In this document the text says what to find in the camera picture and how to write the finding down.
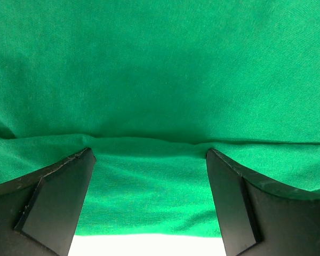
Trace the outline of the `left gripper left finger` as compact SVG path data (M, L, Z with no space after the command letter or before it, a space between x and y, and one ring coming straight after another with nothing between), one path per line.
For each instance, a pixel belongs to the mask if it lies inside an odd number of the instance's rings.
M68 255L95 162L85 148L0 184L0 255Z

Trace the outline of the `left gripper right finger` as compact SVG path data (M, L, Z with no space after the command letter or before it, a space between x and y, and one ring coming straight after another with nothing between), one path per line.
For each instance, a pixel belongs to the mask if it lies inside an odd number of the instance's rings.
M216 149L206 166L227 255L320 255L320 189L286 185Z

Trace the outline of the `green t shirt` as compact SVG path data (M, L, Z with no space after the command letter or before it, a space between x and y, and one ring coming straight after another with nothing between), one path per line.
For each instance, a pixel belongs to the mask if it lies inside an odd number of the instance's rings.
M320 1L0 1L0 183L86 147L83 236L220 236L211 148L319 190Z

